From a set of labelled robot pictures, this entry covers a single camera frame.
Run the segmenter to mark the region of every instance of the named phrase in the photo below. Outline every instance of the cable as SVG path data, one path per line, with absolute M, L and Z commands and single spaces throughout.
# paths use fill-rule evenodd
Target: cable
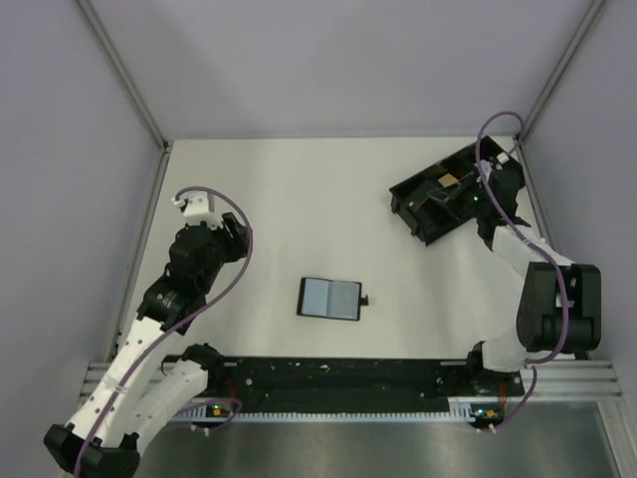
M 500 393 L 498 407 L 500 408 L 500 410 L 504 410 L 507 406 L 507 390 L 505 389 L 505 385 L 502 382 L 498 383 L 498 392 Z
M 223 194 L 223 193 L 221 193 L 221 192 L 219 192 L 219 191 L 217 191 L 215 189 L 211 189 L 211 188 L 205 187 L 205 186 L 185 187 L 185 188 L 181 189 L 179 192 L 177 192 L 177 194 L 175 194 L 175 197 L 177 199 L 179 199 L 183 194 L 185 194 L 186 192 L 190 192 L 190 191 L 203 191 L 203 192 L 207 192 L 209 194 L 212 194 L 213 196 L 216 196 L 216 197 L 222 199 L 223 201 L 227 202 L 228 204 L 230 204 L 230 206 L 235 211 L 237 211 L 237 213 L 239 214 L 239 216 L 243 220 L 244 225 L 246 226 L 246 231 L 247 231 L 247 234 L 248 234 L 248 252 L 246 254 L 246 259 L 244 260 L 243 266 L 241 267 L 241 270 L 239 271 L 237 276 L 232 280 L 232 282 L 223 291 L 221 291 L 219 293 L 219 295 L 217 295 L 214 299 L 212 299 L 208 304 L 204 305 L 203 307 L 201 307 L 197 311 L 195 311 L 192 314 L 190 314 L 189 316 L 187 316 L 185 319 L 182 319 L 181 321 L 179 321 L 177 324 L 172 326 L 166 332 L 164 332 L 152 344 L 150 344 L 150 346 L 148 346 L 148 348 L 145 349 L 139 355 L 139 357 L 137 357 L 135 359 L 135 361 L 132 363 L 130 368 L 126 371 L 126 373 L 123 375 L 123 377 L 119 381 L 119 384 L 117 385 L 117 389 L 120 389 L 121 387 L 125 387 L 126 383 L 128 382 L 128 379 L 137 370 L 137 368 L 146 359 L 146 357 L 148 357 L 148 355 L 157 346 L 159 346 L 159 344 L 161 344 L 163 341 L 165 341 L 168 338 L 168 336 L 170 336 L 170 334 L 178 331 L 179 329 L 181 329 L 184 326 L 187 326 L 192 321 L 194 321 L 200 314 L 203 314 L 208 309 L 210 309 L 212 306 L 214 306 L 219 301 L 221 301 L 224 297 L 226 297 L 230 293 L 230 291 L 232 291 L 234 289 L 234 287 L 241 280 L 241 278 L 244 276 L 244 274 L 246 273 L 246 270 L 248 269 L 248 265 L 250 264 L 250 261 L 252 259 L 252 253 L 253 253 L 253 249 L 254 249 L 254 240 L 253 240 L 254 239 L 254 237 L 253 237 L 254 234 L 253 234 L 252 226 L 250 225 L 250 221 L 248 220 L 248 216 L 246 216 L 246 214 L 239 207 L 239 205 L 235 201 L 230 199 L 228 196 L 226 196 L 225 194 Z M 100 429 L 100 426 L 102 425 L 102 423 L 104 422 L 104 420 L 106 418 L 106 415 L 109 413 L 110 409 L 112 408 L 112 405 L 117 400 L 117 396 L 119 395 L 119 392 L 117 391 L 117 389 L 112 392 L 112 394 L 111 394 L 110 398 L 108 399 L 108 401 L 106 402 L 105 406 L 102 407 L 101 413 L 98 415 L 98 418 L 96 419 L 95 423 L 91 427 L 91 430 L 89 430 L 89 434 L 87 434 L 87 437 L 84 440 L 84 443 L 82 444 L 82 447 L 80 448 L 80 452 L 78 453 L 78 458 L 76 459 L 76 464 L 75 464 L 75 467 L 74 467 L 74 470 L 73 470 L 74 478 L 81 478 L 82 457 L 87 452 L 87 449 L 89 448 L 89 445 L 91 444 L 91 442 L 95 438 L 96 433 L 98 432 L 98 430 Z
M 531 385 L 529 385 L 529 389 L 527 390 L 527 393 L 525 393 L 525 396 L 522 397 L 522 400 L 520 400 L 520 403 L 516 405 L 516 408 L 514 408 L 513 411 L 509 413 L 501 423 L 499 423 L 498 425 L 493 425 L 493 424 L 489 425 L 488 428 L 478 428 L 476 430 L 478 433 L 480 433 L 481 431 L 490 431 L 490 430 L 496 433 L 502 430 L 502 428 L 507 423 L 510 423 L 516 417 L 516 415 L 520 413 L 520 410 L 522 410 L 522 408 L 527 404 L 527 402 L 531 398 L 531 395 L 533 395 L 533 393 L 535 392 L 535 386 L 537 385 L 537 368 L 535 368 L 534 365 L 528 365 L 528 367 L 530 367 L 533 372 L 533 378 L 531 380 Z
M 485 131 L 487 130 L 487 127 L 489 127 L 489 124 L 491 124 L 494 120 L 500 117 L 514 117 L 516 120 L 518 120 L 520 122 L 520 127 L 521 127 L 518 143 L 520 143 L 525 138 L 525 135 L 526 135 L 525 120 L 516 112 L 504 111 L 504 112 L 499 112 L 492 115 L 489 119 L 485 121 L 485 123 L 480 128 L 480 131 L 478 132 L 478 138 L 476 140 L 476 169 L 478 169 L 478 173 L 480 174 L 480 179 L 485 188 L 485 191 L 487 192 L 487 195 L 489 196 L 489 199 L 491 200 L 492 204 L 494 205 L 494 207 L 496 208 L 500 216 L 507 223 L 507 225 L 511 227 L 511 229 L 516 233 L 516 235 L 521 241 L 527 244 L 527 246 L 530 249 L 537 252 L 542 258 L 546 260 L 546 262 L 548 262 L 555 269 L 555 274 L 557 277 L 557 287 L 559 288 L 559 294 L 561 296 L 562 307 L 561 307 L 561 331 L 559 334 L 559 340 L 557 341 L 555 348 L 550 354 L 548 354 L 544 358 L 536 358 L 536 359 L 527 358 L 527 360 L 525 360 L 526 366 L 529 366 L 533 373 L 531 385 L 529 386 L 527 393 L 525 393 L 525 396 L 522 398 L 520 403 L 518 403 L 516 408 L 514 408 L 514 410 L 503 420 L 503 422 L 500 423 L 499 425 L 495 425 L 495 426 L 491 425 L 489 427 L 494 433 L 499 431 L 500 429 L 502 429 L 503 426 L 509 423 L 520 412 L 522 407 L 525 406 L 525 404 L 529 401 L 529 398 L 531 398 L 531 395 L 533 395 L 533 392 L 535 391 L 535 386 L 537 385 L 537 369 L 533 365 L 539 364 L 539 363 L 547 363 L 555 359 L 555 357 L 557 357 L 559 353 L 561 352 L 561 350 L 564 348 L 564 344 L 566 343 L 566 337 L 568 336 L 568 319 L 569 319 L 566 283 L 564 281 L 564 276 L 562 276 L 561 270 L 559 269 L 559 265 L 550 256 L 550 254 L 548 254 L 542 248 L 537 247 L 532 242 L 529 242 L 529 238 L 525 236 L 525 234 L 518 228 L 518 226 L 516 226 L 514 221 L 507 215 L 507 212 L 500 205 L 500 203 L 498 202 L 498 198 L 494 194 L 494 191 L 491 189 L 491 186 L 489 185 L 489 180 L 487 179 L 487 174 L 485 174 L 485 171 L 482 168 L 481 155 L 480 155 L 480 143 L 482 141 L 483 136 L 485 135 Z

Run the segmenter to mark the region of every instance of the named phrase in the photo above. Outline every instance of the metal floor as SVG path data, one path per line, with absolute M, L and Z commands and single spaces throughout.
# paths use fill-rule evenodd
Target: metal floor
M 497 435 L 464 424 L 166 429 L 135 478 L 619 477 L 594 404 L 531 404 Z

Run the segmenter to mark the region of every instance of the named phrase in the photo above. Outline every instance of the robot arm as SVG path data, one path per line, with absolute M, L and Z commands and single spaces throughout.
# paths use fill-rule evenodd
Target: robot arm
M 212 198 L 205 192 L 191 192 L 174 202 L 186 226 L 170 246 L 164 273 L 144 293 L 138 318 L 95 392 L 65 425 L 53 425 L 45 436 L 45 445 L 67 472 L 74 471 L 83 443 L 108 406 L 82 456 L 82 476 L 131 477 L 152 438 L 215 377 L 221 356 L 208 346 L 191 346 L 188 326 L 157 341 L 205 305 L 206 294 L 224 264 L 246 257 L 246 228 L 231 213 L 219 220 L 212 211 Z M 152 374 L 175 348 L 186 349 L 175 369 L 142 397 Z M 121 386 L 142 354 L 147 355 Z M 114 392 L 116 398 L 110 404 Z
M 568 307 L 568 335 L 562 352 L 582 354 L 597 348 L 601 340 L 601 279 L 591 265 L 574 264 L 553 251 L 521 218 L 516 216 L 518 191 L 524 186 L 521 168 L 499 167 L 498 156 L 489 184 L 499 203 L 513 218 L 527 240 L 506 225 L 490 201 L 476 211 L 478 234 L 487 247 L 505 259 L 525 279 L 517 320 L 501 337 L 477 344 L 469 354 L 473 369 L 497 372 L 520 370 L 534 354 L 552 351 L 559 341 L 561 310 Z M 558 266 L 566 284 L 567 298 L 560 296 L 552 264 L 529 243 L 544 251 Z

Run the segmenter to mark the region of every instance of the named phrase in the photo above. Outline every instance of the purple cable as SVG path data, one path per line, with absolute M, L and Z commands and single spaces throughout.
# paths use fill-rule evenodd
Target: purple cable
M 557 262 L 555 262 L 555 260 L 552 257 L 550 257 L 550 254 L 548 254 L 542 248 L 537 247 L 535 244 L 529 242 L 529 239 L 527 238 L 527 236 L 525 236 L 525 234 L 518 228 L 518 226 L 516 226 L 514 221 L 507 215 L 507 212 L 503 209 L 503 207 L 498 202 L 498 198 L 496 198 L 494 191 L 489 186 L 489 180 L 487 179 L 487 174 L 485 174 L 485 171 L 482 168 L 481 155 L 480 155 L 480 142 L 482 141 L 482 138 L 485 135 L 485 131 L 487 130 L 487 127 L 489 126 L 489 124 L 491 124 L 494 120 L 500 117 L 516 118 L 520 122 L 520 127 L 521 127 L 520 141 L 522 141 L 522 139 L 525 137 L 525 133 L 526 133 L 525 120 L 516 112 L 499 112 L 494 114 L 489 119 L 487 119 L 487 121 L 485 121 L 483 126 L 480 128 L 480 131 L 478 132 L 478 138 L 476 140 L 476 169 L 478 169 L 478 172 L 480 173 L 480 179 L 485 188 L 485 191 L 487 191 L 487 195 L 489 196 L 489 199 L 491 200 L 492 204 L 494 205 L 494 207 L 496 208 L 500 216 L 505 220 L 507 225 L 511 227 L 511 229 L 516 233 L 516 235 L 521 241 L 527 244 L 527 246 L 529 246 L 530 249 L 537 252 L 541 257 L 543 257 L 546 260 L 546 262 L 548 262 L 555 269 L 555 274 L 557 277 L 557 287 L 559 288 L 559 294 L 561 296 L 562 308 L 561 308 L 561 331 L 559 334 L 559 340 L 557 341 L 555 348 L 550 354 L 548 354 L 544 358 L 536 358 L 536 359 L 527 358 L 526 363 L 531 366 L 531 370 L 533 373 L 531 385 L 529 386 L 529 389 L 527 390 L 527 393 L 525 394 L 523 399 L 520 401 L 520 403 L 518 403 L 518 406 L 514 408 L 514 410 L 509 414 L 509 416 L 507 416 L 507 418 L 502 423 L 500 423 L 499 425 L 496 425 L 493 428 L 494 432 L 499 431 L 503 426 L 505 426 L 505 424 L 509 423 L 509 421 L 513 419 L 520 412 L 522 407 L 525 406 L 525 404 L 531 398 L 531 395 L 535 391 L 535 386 L 537 385 L 537 369 L 532 365 L 534 363 L 547 363 L 555 359 L 555 357 L 559 355 L 561 350 L 564 348 L 566 337 L 568 336 L 568 319 L 569 319 L 566 283 L 564 282 L 564 276 L 562 276 L 561 274 L 559 265 L 557 264 Z
M 197 318 L 197 316 L 199 316 L 200 314 L 203 314 L 208 309 L 210 309 L 212 306 L 214 306 L 219 301 L 221 301 L 224 297 L 226 297 L 228 295 L 228 293 L 230 293 L 230 291 L 232 291 L 232 289 L 234 289 L 234 287 L 237 285 L 237 283 L 244 276 L 244 274 L 246 273 L 246 269 L 248 269 L 248 265 L 250 264 L 250 260 L 252 259 L 252 252 L 253 252 L 253 249 L 254 249 L 254 240 L 253 240 L 254 239 L 254 237 L 253 237 L 254 234 L 253 234 L 252 226 L 250 225 L 250 221 L 248 220 L 248 216 L 246 216 L 246 214 L 239 207 L 239 205 L 237 205 L 237 203 L 235 201 L 230 199 L 225 194 L 223 194 L 223 193 L 221 193 L 219 191 L 216 191 L 215 189 L 211 189 L 211 188 L 205 187 L 205 186 L 185 187 L 185 188 L 181 189 L 179 192 L 177 192 L 177 194 L 175 194 L 175 197 L 178 199 L 183 194 L 185 194 L 186 192 L 190 192 L 190 191 L 203 191 L 203 192 L 207 192 L 209 194 L 212 194 L 213 196 L 219 197 L 220 199 L 226 201 L 228 204 L 230 204 L 230 206 L 235 211 L 237 211 L 237 213 L 239 214 L 239 216 L 243 220 L 243 223 L 246 226 L 246 230 L 247 230 L 247 233 L 248 233 L 248 253 L 246 254 L 246 259 L 245 259 L 245 261 L 243 263 L 243 266 L 241 267 L 241 270 L 237 274 L 237 276 L 232 280 L 232 282 L 228 285 L 228 287 L 226 287 L 223 291 L 221 291 L 219 293 L 218 296 L 216 296 L 214 299 L 212 299 L 208 304 L 204 305 L 201 309 L 193 312 L 192 314 L 190 314 L 185 319 L 179 321 L 177 324 L 175 324 L 170 329 L 168 329 L 166 332 L 164 332 L 161 336 L 159 336 L 152 344 L 150 344 L 150 346 L 148 346 L 148 348 L 146 350 L 144 350 L 139 355 L 139 357 L 132 363 L 130 368 L 123 375 L 123 377 L 121 378 L 121 381 L 118 384 L 118 387 L 124 387 L 126 385 L 126 382 L 128 381 L 128 379 L 137 370 L 137 368 L 146 359 L 146 357 L 148 357 L 148 355 L 159 344 L 161 344 L 163 341 L 165 341 L 166 338 L 170 334 L 172 334 L 173 332 L 175 332 L 175 331 L 181 329 L 182 327 L 190 324 L 192 321 L 194 321 Z M 102 425 L 102 422 L 105 420 L 106 415 L 108 414 L 108 411 L 112 408 L 112 405 L 117 400 L 117 396 L 118 395 L 119 395 L 119 392 L 117 390 L 114 390 L 112 392 L 112 395 L 110 396 L 110 398 L 106 402 L 105 406 L 102 408 L 102 412 L 98 415 L 98 418 L 96 419 L 96 422 L 91 427 L 91 430 L 89 430 L 89 434 L 87 435 L 87 438 L 84 440 L 84 443 L 82 444 L 82 447 L 80 448 L 80 452 L 78 453 L 78 458 L 76 459 L 76 465 L 75 465 L 74 470 L 73 470 L 74 478 L 81 478 L 82 457 L 87 452 L 87 449 L 89 448 L 89 445 L 90 445 L 91 441 L 93 441 L 93 438 L 96 436 L 96 433 L 98 432 L 98 429 L 100 428 L 100 425 Z

